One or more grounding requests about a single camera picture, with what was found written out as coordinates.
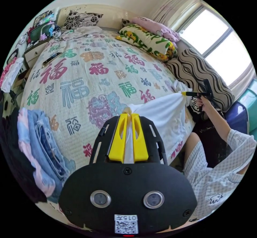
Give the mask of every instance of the camera lens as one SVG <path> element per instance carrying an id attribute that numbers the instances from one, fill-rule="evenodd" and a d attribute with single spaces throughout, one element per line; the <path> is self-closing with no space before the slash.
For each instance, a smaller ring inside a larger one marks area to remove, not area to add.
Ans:
<path id="1" fill-rule="evenodd" d="M 111 197 L 107 192 L 97 190 L 92 192 L 90 201 L 97 208 L 106 208 L 111 203 Z"/>
<path id="2" fill-rule="evenodd" d="M 158 191 L 148 192 L 143 199 L 144 205 L 149 209 L 157 209 L 163 204 L 163 202 L 164 196 Z"/>
<path id="3" fill-rule="evenodd" d="M 102 206 L 107 203 L 107 197 L 103 193 L 97 193 L 94 196 L 94 201 L 97 205 Z"/>

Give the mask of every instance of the phone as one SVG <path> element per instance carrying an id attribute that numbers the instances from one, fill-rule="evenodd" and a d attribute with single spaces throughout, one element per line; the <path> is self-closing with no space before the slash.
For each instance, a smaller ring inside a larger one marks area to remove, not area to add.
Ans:
<path id="1" fill-rule="evenodd" d="M 58 52 L 58 53 L 53 54 L 50 58 L 48 58 L 46 61 L 43 62 L 43 66 L 49 64 L 51 61 L 53 61 L 55 58 L 57 58 L 61 54 L 62 54 L 62 52 Z"/>

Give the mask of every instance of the blue container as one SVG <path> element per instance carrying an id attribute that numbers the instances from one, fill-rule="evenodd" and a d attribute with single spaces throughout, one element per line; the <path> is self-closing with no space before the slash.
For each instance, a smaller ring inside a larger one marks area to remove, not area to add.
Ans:
<path id="1" fill-rule="evenodd" d="M 245 90 L 242 96 L 239 98 L 248 111 L 249 115 L 249 132 L 257 128 L 257 80 L 254 79 L 250 86 Z"/>
<path id="2" fill-rule="evenodd" d="M 242 103 L 236 101 L 224 116 L 232 129 L 244 134 L 249 134 L 248 112 Z"/>

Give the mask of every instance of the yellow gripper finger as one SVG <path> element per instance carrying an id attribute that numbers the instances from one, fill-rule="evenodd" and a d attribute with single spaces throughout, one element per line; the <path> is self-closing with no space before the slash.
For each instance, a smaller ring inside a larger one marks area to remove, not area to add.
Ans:
<path id="1" fill-rule="evenodd" d="M 144 133 L 141 127 L 140 118 L 138 114 L 131 115 L 132 134 L 133 134 L 133 153 L 134 163 L 148 160 L 148 152 L 145 144 Z"/>
<path id="2" fill-rule="evenodd" d="M 113 137 L 109 160 L 124 163 L 128 114 L 121 114 Z"/>

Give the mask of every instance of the window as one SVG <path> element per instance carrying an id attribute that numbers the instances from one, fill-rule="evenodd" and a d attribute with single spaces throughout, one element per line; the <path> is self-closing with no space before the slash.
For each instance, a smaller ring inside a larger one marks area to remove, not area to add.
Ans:
<path id="1" fill-rule="evenodd" d="M 245 46 L 231 26 L 205 8 L 180 31 L 180 35 L 208 61 L 227 85 L 237 80 L 251 63 Z"/>

